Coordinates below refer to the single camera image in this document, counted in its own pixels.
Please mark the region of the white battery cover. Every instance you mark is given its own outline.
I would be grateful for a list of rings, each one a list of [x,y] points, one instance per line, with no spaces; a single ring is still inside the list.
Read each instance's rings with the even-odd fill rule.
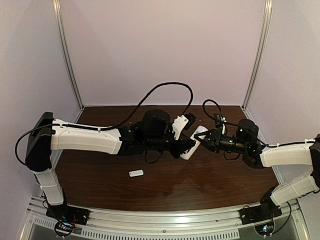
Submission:
[[[131,178],[140,177],[144,175],[144,171],[142,169],[130,171],[129,176]]]

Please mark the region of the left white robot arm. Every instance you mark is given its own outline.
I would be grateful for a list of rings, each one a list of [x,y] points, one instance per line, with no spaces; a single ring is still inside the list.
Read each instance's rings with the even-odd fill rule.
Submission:
[[[52,165],[53,150],[102,152],[118,156],[157,151],[169,152],[175,159],[189,159],[197,144],[182,132],[193,123],[191,113],[179,115],[171,121],[170,115],[160,109],[148,110],[141,121],[131,126],[110,127],[65,122],[55,119],[53,113],[45,112],[29,133],[24,163],[38,180],[52,215],[65,220],[72,211]]]

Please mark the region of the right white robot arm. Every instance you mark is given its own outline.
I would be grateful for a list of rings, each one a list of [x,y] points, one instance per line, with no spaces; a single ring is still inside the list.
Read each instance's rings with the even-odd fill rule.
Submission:
[[[281,204],[320,191],[320,138],[301,142],[268,145],[258,139],[259,127],[249,119],[241,119],[234,136],[223,133],[218,119],[216,128],[196,133],[194,138],[207,150],[236,153],[251,168],[263,169],[284,165],[308,165],[312,170],[293,180],[271,188],[260,200],[260,210],[271,215]]]

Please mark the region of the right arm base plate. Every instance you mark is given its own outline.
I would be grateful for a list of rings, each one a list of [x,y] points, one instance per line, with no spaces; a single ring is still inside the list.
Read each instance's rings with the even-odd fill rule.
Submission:
[[[278,206],[269,208],[265,204],[257,206],[246,205],[238,213],[243,225],[272,220],[282,215],[282,211]]]

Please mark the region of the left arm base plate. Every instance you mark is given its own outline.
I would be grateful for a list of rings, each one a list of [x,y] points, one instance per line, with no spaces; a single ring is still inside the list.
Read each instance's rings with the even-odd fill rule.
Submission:
[[[89,218],[90,211],[85,208],[73,207],[69,205],[53,205],[46,210],[46,216],[58,221],[68,222],[85,226]]]

